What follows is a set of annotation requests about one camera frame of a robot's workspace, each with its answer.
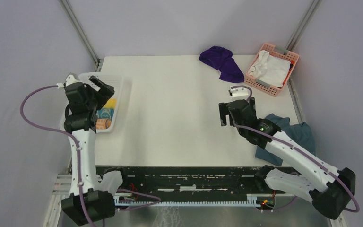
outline purple cloth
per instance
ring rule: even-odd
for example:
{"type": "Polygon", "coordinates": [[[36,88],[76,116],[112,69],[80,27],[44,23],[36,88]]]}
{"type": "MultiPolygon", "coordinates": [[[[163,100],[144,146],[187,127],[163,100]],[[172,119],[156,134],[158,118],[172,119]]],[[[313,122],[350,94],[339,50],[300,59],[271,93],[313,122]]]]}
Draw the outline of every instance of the purple cloth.
{"type": "Polygon", "coordinates": [[[232,58],[233,53],[220,46],[213,46],[201,53],[199,60],[221,72],[219,79],[241,83],[244,81],[244,74],[232,58]]]}

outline gray wall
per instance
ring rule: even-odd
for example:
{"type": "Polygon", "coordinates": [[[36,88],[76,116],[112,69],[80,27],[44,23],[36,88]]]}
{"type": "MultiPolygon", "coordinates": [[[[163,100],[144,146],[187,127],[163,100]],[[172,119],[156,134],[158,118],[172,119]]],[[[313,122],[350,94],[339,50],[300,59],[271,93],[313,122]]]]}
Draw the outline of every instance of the gray wall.
{"type": "Polygon", "coordinates": [[[357,175],[358,214],[363,226],[363,1],[323,1],[295,52],[293,80],[320,158],[357,175]]]}
{"type": "MultiPolygon", "coordinates": [[[[31,91],[94,70],[58,1],[0,0],[0,227],[41,226],[56,174],[70,151],[62,135],[27,125],[19,106],[31,91]]],[[[57,127],[63,91],[30,99],[26,115],[57,127]]]]}
{"type": "Polygon", "coordinates": [[[70,0],[100,58],[285,46],[312,0],[70,0]]]}

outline table top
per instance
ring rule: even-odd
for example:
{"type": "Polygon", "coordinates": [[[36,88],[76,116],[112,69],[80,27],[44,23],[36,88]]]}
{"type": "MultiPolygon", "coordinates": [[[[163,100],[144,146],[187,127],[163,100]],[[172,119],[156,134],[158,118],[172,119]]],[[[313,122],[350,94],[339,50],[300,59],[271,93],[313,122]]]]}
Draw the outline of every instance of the table top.
{"type": "MultiPolygon", "coordinates": [[[[255,55],[235,55],[245,72],[255,55]]],[[[230,102],[219,71],[198,56],[105,57],[101,72],[124,76],[114,129],[99,133],[97,166],[263,166],[256,146],[220,125],[218,104],[230,102]]],[[[253,88],[257,116],[297,116],[286,87],[277,97],[253,88]]]]}

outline pink plastic laundry basket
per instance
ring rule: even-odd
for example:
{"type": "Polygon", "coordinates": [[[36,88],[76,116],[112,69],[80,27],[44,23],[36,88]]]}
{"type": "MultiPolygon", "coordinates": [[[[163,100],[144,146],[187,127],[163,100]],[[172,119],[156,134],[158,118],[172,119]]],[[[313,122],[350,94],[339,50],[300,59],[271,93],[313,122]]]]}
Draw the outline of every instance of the pink plastic laundry basket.
{"type": "Polygon", "coordinates": [[[289,70],[289,73],[287,74],[285,81],[283,82],[283,87],[275,87],[275,86],[269,85],[259,79],[256,79],[255,77],[248,75],[248,70],[245,73],[244,82],[252,87],[255,87],[256,89],[258,89],[260,91],[263,91],[267,94],[270,94],[273,97],[276,97],[279,94],[279,92],[285,88],[285,86],[287,84],[287,80],[289,80],[290,75],[292,74],[292,71],[293,71],[295,65],[297,64],[299,55],[296,53],[293,53],[291,51],[288,51],[284,48],[276,47],[273,44],[265,43],[265,44],[263,44],[261,49],[258,51],[257,56],[255,57],[254,61],[251,63],[250,67],[254,64],[255,60],[259,56],[259,52],[262,50],[266,50],[270,53],[270,55],[277,57],[277,58],[288,60],[293,64],[293,66],[289,70]]]}

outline white towel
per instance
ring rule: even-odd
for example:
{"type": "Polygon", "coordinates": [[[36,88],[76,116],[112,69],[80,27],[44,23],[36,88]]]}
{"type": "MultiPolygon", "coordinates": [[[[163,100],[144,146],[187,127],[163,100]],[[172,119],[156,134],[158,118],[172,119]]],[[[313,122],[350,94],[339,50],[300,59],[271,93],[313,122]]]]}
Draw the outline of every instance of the white towel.
{"type": "Polygon", "coordinates": [[[248,69],[248,75],[275,87],[283,87],[289,69],[288,60],[271,56],[268,51],[260,51],[258,58],[248,69]]]}

